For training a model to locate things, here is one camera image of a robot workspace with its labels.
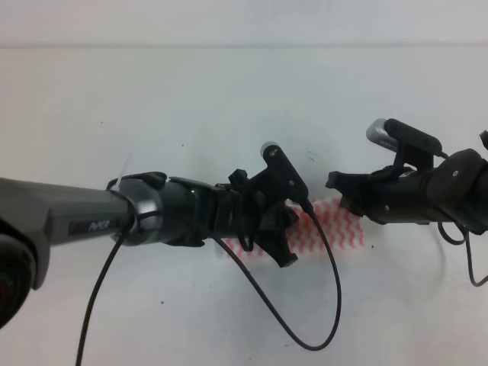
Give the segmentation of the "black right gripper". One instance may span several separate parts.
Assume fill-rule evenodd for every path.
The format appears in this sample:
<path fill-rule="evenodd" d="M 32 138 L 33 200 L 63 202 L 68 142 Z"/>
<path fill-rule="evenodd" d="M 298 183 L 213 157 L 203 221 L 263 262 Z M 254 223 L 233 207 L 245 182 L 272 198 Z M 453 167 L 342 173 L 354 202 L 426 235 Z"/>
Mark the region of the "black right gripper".
<path fill-rule="evenodd" d="M 342 191 L 340 207 L 357 217 L 367 216 L 382 225 L 426 225 L 435 220 L 435 208 L 425 192 L 433 171 L 433 168 L 394 171 L 387 166 L 369 175 L 330 172 L 326 187 Z M 365 183 L 366 194 L 356 191 Z"/>

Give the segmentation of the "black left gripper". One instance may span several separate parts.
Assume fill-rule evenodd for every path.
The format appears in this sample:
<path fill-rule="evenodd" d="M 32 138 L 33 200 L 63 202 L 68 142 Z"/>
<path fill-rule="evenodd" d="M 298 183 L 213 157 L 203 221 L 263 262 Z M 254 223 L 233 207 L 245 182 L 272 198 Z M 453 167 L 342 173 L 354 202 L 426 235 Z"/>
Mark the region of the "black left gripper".
<path fill-rule="evenodd" d="M 249 177 L 235 170 L 223 184 L 197 184 L 197 244 L 205 239 L 237 239 L 243 248 L 257 244 L 280 268 L 297 261 L 285 230 L 299 220 L 285 202 L 267 207 L 267 171 Z"/>

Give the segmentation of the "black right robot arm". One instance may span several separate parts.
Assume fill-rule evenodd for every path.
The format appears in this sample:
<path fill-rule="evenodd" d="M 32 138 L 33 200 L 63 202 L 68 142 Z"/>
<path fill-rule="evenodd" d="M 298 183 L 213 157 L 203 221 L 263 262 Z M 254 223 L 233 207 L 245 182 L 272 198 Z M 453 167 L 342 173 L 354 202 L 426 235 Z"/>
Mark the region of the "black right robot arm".
<path fill-rule="evenodd" d="M 341 193 L 341 207 L 375 223 L 457 223 L 484 234 L 487 161 L 465 149 L 434 166 L 442 147 L 432 137 L 427 143 L 399 141 L 392 165 L 370 174 L 331 172 L 326 187 Z"/>

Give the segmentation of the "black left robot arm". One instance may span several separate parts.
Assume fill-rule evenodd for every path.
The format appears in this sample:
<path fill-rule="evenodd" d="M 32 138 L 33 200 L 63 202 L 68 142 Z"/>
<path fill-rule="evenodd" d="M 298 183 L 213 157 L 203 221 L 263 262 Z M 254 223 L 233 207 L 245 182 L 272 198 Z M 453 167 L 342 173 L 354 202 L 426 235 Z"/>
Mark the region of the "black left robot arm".
<path fill-rule="evenodd" d="M 42 286 L 53 246 L 99 236 L 126 246 L 201 247 L 211 236 L 259 247 L 280 267 L 293 264 L 285 231 L 297 222 L 277 185 L 237 170 L 231 184 L 126 175 L 104 190 L 2 179 L 1 322 Z"/>

